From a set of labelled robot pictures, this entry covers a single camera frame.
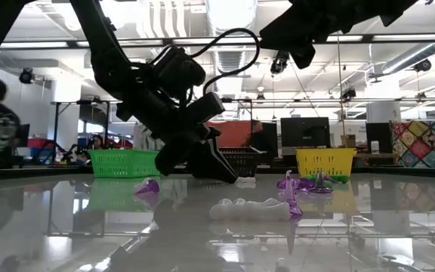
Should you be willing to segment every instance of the pillar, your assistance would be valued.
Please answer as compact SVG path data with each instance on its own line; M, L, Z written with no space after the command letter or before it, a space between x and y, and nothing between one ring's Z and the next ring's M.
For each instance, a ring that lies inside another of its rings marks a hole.
M72 76L62 75L51 84L51 93L54 102L75 102L82 96L82 83ZM60 112L66 105L60 106ZM50 121L48 123L48 139L54 139L54 119L56 106L50 107ZM78 139L78 126L80 106L72 104L58 117L57 143L65 150Z
M382 82L369 84L366 87L368 98L401 97L399 80L394 77L386 78ZM400 121L400 102L375 102L367 104L367 122Z

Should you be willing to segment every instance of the glossy table surface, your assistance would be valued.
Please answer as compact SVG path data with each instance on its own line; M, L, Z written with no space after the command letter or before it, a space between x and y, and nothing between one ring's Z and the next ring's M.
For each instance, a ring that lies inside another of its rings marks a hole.
M211 221L220 199L278 198L281 175L222 184L91 175L0 181L0 272L435 271L435 178L352 175L299 195L296 221Z

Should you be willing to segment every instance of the yellow plastic basket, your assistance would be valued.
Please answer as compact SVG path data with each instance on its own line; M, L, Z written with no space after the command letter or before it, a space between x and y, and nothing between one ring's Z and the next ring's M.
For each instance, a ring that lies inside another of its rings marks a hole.
M354 148L296 149L300 175L314 175L324 171L327 175L350 176Z

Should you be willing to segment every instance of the green plastic basket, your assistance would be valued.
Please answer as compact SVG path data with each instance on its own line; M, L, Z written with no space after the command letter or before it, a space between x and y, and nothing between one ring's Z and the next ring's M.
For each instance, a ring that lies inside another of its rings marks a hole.
M158 152L90 150L96 178L141 178L160 175L154 160Z
M154 177L159 186L159 177ZM127 180L99 179L91 187L90 209L109 212L151 212L152 209L142 202L134 200L134 186L143 181L143 178Z

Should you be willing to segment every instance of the ceiling duct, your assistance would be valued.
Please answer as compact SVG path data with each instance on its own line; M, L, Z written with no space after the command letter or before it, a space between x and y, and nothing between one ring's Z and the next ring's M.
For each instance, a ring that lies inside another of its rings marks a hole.
M383 74L393 74L427 59L435 54L435 42L418 44L400 56L386 62L382 67Z
M213 36L219 36L223 32L233 28L246 28L253 30L256 19L258 0L206 0L209 32ZM234 33L233 36L245 36L245 33ZM226 73L237 70L247 61L244 51L219 51L214 52L216 73Z

